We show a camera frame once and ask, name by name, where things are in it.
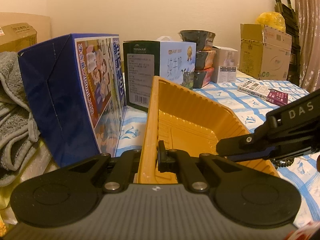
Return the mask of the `yellow plastic tray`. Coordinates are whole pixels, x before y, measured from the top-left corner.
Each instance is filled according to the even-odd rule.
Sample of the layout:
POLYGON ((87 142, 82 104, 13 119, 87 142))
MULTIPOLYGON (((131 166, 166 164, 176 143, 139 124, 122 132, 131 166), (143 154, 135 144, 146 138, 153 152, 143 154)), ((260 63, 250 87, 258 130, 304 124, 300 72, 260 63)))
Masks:
POLYGON ((137 173, 140 184, 175 184, 176 175, 158 171, 158 142, 167 150, 184 150, 192 157, 216 153, 220 139, 248 134, 228 107, 183 86, 154 76, 142 153, 137 173))

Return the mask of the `maroon book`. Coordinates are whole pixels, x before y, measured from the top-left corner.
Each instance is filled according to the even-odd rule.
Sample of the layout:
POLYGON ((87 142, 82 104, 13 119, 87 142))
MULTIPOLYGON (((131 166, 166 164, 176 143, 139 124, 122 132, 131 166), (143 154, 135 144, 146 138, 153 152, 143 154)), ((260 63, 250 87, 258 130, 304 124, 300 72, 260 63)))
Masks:
POLYGON ((288 98, 289 95, 285 92, 281 92, 275 89, 269 89, 269 93, 266 97, 266 100, 267 102, 281 107, 288 104, 288 98))

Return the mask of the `white AutoCAD book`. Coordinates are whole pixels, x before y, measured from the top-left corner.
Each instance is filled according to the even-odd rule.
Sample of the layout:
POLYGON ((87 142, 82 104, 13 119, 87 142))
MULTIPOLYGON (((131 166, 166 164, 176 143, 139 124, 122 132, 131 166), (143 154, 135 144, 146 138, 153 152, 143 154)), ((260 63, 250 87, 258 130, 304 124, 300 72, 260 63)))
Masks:
POLYGON ((237 86, 237 90, 253 97, 260 98, 264 101, 268 100, 268 96, 271 91, 267 86, 250 80, 240 83, 237 86))

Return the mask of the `open cardboard box right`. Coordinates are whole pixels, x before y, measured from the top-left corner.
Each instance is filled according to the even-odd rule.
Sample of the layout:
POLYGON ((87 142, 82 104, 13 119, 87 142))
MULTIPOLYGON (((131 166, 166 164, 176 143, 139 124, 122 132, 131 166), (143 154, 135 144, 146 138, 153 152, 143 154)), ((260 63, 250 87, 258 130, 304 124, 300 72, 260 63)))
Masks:
POLYGON ((287 79, 292 36, 268 25, 240 25, 239 70, 258 80, 287 79))

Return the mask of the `small white product box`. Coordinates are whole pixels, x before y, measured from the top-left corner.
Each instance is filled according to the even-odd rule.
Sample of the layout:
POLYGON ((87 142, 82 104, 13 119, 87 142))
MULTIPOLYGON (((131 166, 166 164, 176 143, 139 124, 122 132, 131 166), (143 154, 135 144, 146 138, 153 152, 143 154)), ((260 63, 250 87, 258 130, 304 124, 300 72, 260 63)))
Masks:
POLYGON ((213 59, 214 71, 210 80, 214 83, 235 82, 239 65, 239 52, 228 47, 213 46, 216 51, 213 59))

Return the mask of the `blue illustrated milk carton box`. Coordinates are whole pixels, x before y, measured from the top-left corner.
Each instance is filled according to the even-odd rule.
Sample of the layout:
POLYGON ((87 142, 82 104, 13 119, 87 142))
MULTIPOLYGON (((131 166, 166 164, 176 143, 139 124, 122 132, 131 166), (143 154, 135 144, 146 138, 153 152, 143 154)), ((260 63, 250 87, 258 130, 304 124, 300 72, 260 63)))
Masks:
POLYGON ((55 162, 115 156, 126 110, 117 34, 68 34, 25 48, 29 107, 55 162))

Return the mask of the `bottom red instant noodle bowl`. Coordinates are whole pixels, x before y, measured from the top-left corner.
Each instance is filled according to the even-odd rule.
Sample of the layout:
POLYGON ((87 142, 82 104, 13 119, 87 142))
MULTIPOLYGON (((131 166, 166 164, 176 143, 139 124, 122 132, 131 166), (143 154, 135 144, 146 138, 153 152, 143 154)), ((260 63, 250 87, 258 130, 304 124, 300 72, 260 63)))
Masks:
POLYGON ((213 71, 213 67, 204 70, 195 70, 193 88, 202 88, 206 86, 210 82, 213 71))

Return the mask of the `light blue milk gift box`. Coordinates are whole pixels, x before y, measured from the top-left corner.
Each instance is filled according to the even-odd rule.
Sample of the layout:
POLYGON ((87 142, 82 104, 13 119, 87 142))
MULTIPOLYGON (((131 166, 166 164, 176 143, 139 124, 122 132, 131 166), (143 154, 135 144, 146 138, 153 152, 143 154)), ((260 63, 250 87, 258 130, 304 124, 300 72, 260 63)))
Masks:
POLYGON ((127 104, 148 111, 154 76, 193 89, 196 43, 134 40, 123 43, 127 104))

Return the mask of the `middle orange instant noodle bowl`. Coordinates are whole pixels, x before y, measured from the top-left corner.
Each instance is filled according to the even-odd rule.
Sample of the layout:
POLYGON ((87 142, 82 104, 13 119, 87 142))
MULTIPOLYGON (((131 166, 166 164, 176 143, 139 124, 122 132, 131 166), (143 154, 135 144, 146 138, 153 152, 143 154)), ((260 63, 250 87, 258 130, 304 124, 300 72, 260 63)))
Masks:
POLYGON ((214 56, 216 54, 215 50, 207 51, 197 51, 195 70, 205 70, 213 66, 214 56))

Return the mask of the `yellow plastic bag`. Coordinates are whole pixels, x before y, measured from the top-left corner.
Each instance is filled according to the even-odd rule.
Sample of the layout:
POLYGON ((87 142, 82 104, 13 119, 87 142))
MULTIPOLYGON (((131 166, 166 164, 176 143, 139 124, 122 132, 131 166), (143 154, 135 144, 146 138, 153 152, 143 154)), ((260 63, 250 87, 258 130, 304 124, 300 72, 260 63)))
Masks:
POLYGON ((279 12, 263 12, 256 18, 255 23, 286 32, 285 18, 279 12))

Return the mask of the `grey folded towel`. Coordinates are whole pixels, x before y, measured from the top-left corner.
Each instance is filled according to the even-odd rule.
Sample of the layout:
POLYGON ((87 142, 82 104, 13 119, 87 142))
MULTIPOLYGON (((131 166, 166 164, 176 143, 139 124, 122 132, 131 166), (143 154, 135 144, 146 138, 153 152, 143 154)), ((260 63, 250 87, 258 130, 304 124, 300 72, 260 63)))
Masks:
POLYGON ((32 115, 16 52, 1 53, 1 187, 10 185, 36 152, 40 132, 32 115))

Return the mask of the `top black instant noodle bowl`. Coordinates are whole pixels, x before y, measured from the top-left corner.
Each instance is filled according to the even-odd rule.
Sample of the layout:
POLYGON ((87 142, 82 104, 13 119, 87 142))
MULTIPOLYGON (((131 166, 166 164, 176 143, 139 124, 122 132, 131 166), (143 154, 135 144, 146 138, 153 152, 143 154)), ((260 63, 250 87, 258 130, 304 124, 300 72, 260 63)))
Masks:
POLYGON ((215 33, 206 30, 181 30, 179 33, 182 41, 195 42, 197 51, 212 50, 215 33))

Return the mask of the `beige curtain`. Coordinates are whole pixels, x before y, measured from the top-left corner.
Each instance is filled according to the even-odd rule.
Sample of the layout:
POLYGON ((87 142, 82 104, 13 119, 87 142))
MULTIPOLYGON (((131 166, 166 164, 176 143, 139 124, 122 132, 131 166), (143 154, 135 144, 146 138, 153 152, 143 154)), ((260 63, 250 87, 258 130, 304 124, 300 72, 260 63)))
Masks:
POLYGON ((295 0, 300 42, 300 87, 319 89, 319 0, 295 0))

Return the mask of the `brown cardboard box left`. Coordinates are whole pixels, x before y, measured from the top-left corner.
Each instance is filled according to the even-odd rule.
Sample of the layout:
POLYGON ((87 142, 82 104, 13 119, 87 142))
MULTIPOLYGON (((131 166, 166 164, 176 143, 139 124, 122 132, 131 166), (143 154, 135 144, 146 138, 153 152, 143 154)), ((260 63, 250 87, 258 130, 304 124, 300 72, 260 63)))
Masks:
POLYGON ((37 31, 27 23, 2 26, 0 43, 0 52, 19 52, 37 44, 37 31))

